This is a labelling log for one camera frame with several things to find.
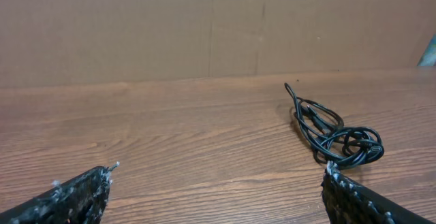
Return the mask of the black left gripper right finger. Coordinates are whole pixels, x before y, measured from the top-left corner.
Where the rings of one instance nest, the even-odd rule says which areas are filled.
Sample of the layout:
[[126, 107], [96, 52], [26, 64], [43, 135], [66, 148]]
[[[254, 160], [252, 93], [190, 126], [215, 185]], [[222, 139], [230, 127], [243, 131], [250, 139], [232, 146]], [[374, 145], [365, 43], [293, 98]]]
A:
[[322, 200], [332, 224], [433, 224], [344, 176], [332, 161], [325, 169]]

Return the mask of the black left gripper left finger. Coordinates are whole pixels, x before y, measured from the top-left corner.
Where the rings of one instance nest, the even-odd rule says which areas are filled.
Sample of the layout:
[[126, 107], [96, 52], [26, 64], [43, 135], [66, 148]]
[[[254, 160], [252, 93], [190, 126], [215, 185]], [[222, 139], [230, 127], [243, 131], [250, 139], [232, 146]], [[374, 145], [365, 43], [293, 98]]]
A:
[[100, 223], [109, 201], [111, 173], [119, 166], [94, 167], [1, 213], [7, 224]]

